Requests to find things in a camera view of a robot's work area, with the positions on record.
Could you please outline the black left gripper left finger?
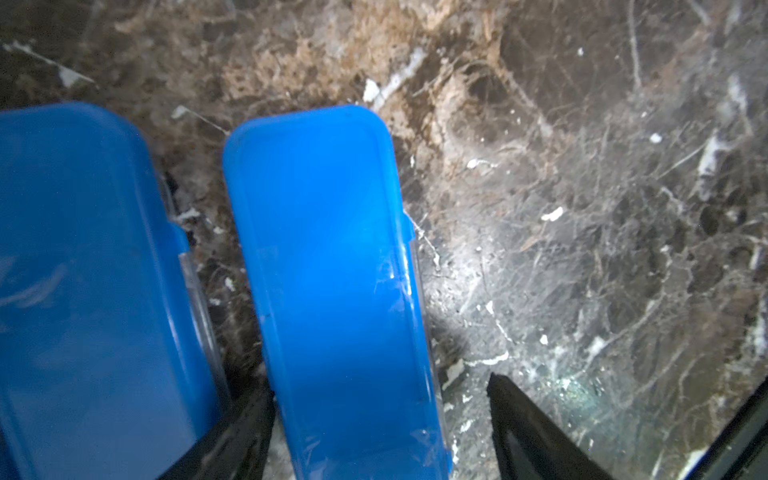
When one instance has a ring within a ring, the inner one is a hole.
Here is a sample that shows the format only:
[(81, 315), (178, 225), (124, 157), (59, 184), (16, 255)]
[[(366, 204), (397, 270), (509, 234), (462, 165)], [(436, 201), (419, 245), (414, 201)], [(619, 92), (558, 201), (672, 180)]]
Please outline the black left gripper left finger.
[(256, 384), (161, 477), (261, 479), (275, 417), (274, 393), (268, 384)]

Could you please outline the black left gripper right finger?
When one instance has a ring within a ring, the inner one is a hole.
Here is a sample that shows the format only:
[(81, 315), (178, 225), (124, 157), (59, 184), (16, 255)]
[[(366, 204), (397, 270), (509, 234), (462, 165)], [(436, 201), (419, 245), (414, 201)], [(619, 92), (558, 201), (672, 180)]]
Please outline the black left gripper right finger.
[(492, 440), (502, 479), (608, 479), (538, 406), (505, 375), (487, 385)]

